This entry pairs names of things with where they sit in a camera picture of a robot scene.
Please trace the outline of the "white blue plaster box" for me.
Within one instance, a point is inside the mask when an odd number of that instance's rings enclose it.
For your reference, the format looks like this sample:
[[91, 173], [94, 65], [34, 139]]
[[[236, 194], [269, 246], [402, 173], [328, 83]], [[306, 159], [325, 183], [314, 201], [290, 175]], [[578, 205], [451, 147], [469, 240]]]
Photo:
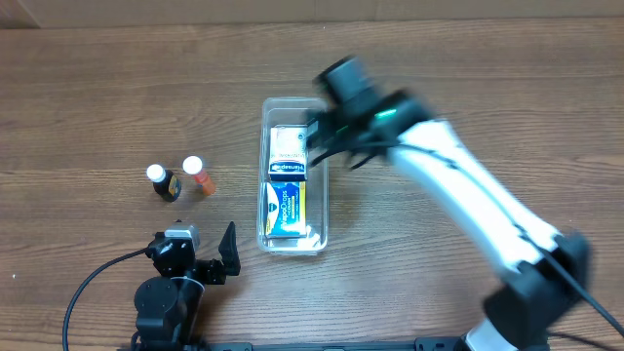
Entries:
[[268, 175], [272, 181], [307, 179], [307, 127], [278, 125], [270, 129]]

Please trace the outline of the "blue yellow VapoDrops box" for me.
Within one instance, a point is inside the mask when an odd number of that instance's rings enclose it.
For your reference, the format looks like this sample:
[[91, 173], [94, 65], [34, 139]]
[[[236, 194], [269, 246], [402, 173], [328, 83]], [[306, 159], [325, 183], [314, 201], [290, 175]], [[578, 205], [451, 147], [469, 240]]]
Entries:
[[306, 183], [267, 182], [265, 236], [294, 239], [306, 235]]

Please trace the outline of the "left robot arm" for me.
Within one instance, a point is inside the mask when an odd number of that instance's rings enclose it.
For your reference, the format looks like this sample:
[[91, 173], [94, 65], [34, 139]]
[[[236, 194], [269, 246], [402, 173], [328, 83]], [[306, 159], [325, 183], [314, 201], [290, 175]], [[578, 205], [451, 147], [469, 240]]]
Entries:
[[223, 285], [227, 277], [240, 274], [235, 224], [228, 224], [218, 245], [219, 259], [197, 258], [199, 247], [197, 227], [180, 220], [156, 233], [147, 245], [146, 256], [159, 275], [136, 290], [134, 350], [211, 348], [203, 337], [194, 334], [194, 327], [206, 287]]

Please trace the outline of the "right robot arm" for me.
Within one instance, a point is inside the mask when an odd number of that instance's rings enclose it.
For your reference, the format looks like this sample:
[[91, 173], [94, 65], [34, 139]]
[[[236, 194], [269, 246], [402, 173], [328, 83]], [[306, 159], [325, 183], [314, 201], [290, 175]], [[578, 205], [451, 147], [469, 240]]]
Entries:
[[469, 235], [502, 282], [485, 319], [463, 337], [467, 350], [538, 350], [581, 298], [591, 249], [517, 200], [464, 146], [450, 123], [405, 91], [353, 97], [306, 115], [316, 163], [343, 152], [384, 156], [419, 183]]

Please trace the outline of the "dark bottle white cap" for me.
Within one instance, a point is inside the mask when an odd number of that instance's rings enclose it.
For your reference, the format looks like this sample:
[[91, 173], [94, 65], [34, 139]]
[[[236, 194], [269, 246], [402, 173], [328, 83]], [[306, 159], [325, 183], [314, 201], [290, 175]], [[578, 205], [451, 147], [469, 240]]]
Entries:
[[146, 169], [146, 176], [152, 182], [154, 191], [166, 202], [174, 202], [181, 193], [181, 182], [171, 171], [159, 164], [152, 164]]

